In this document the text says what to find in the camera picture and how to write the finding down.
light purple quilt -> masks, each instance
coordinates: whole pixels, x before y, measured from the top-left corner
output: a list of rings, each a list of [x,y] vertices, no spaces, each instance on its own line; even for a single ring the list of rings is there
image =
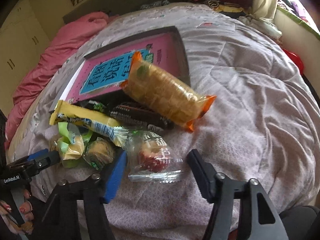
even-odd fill
[[[167,143],[183,156],[197,148],[217,171],[232,179],[257,178],[279,212],[308,203],[320,182],[316,169],[320,115],[309,88],[271,39],[204,5],[173,4],[119,17],[84,44],[45,88],[15,159],[48,147],[48,140],[57,133],[57,127],[49,126],[48,109],[84,54],[171,25],[184,42],[192,88],[218,97],[197,121],[194,133],[175,128],[164,137]],[[56,165],[33,179],[32,192],[46,200],[60,179],[74,182],[92,173],[87,166]],[[79,206],[85,225],[82,203]],[[125,177],[105,209],[116,239],[195,240],[204,233],[212,205],[201,197],[189,174],[172,184],[132,183]],[[231,229],[236,228],[238,212],[239,203],[235,203]]]

red object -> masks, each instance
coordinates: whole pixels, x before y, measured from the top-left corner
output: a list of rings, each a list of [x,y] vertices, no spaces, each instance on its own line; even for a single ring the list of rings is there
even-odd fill
[[[300,71],[300,74],[303,75],[304,64],[303,64],[301,58],[298,55],[296,55],[290,51],[287,51],[286,49],[282,49],[282,50],[288,55],[288,57],[293,61],[293,63],[295,63],[297,65],[297,67]]]
[[[160,172],[165,170],[168,164],[161,158],[162,155],[158,153],[139,152],[139,163],[141,168],[146,171]]]
[[[40,57],[39,64],[22,80],[13,94],[13,109],[5,126],[8,149],[26,112],[63,63],[94,35],[103,30],[114,17],[94,12],[63,26]]]

plastic wrapper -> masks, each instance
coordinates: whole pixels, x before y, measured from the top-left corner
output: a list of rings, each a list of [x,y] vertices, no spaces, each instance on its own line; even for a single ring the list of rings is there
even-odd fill
[[[135,101],[193,131],[194,120],[201,118],[216,96],[201,96],[167,71],[142,59],[135,52],[129,78],[123,91]]]
[[[173,129],[173,122],[137,102],[121,102],[109,107],[95,100],[84,100],[81,107],[104,113],[126,125],[159,132]]]
[[[103,167],[113,162],[115,147],[107,140],[98,137],[90,142],[83,158],[96,170],[101,171]]]
[[[128,138],[126,150],[131,181],[180,181],[185,173],[181,156],[151,131],[137,131]]]
[[[121,146],[114,136],[114,127],[120,126],[120,124],[116,119],[105,114],[59,100],[55,111],[50,117],[49,124],[54,125],[63,121],[84,126],[98,134],[109,137],[116,146]]]
[[[81,135],[76,125],[60,122],[59,134],[51,139],[50,150],[59,152],[62,165],[65,168],[74,168],[79,164],[91,135],[92,131]]]

book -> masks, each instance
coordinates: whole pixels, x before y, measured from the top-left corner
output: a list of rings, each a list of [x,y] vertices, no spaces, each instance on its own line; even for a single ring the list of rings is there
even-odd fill
[[[55,99],[71,104],[108,95],[123,93],[120,84],[128,78],[131,57],[139,50],[143,58],[190,85],[189,67],[182,39],[174,26],[155,29],[124,38],[97,49],[84,57],[61,96]]]

pink blanket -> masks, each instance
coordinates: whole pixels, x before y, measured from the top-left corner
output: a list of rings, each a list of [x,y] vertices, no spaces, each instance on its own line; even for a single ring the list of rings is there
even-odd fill
[[[113,20],[105,13],[94,12],[63,26],[40,57],[39,64],[22,80],[13,94],[13,109],[5,127],[6,149],[24,115],[62,64],[92,36]]]

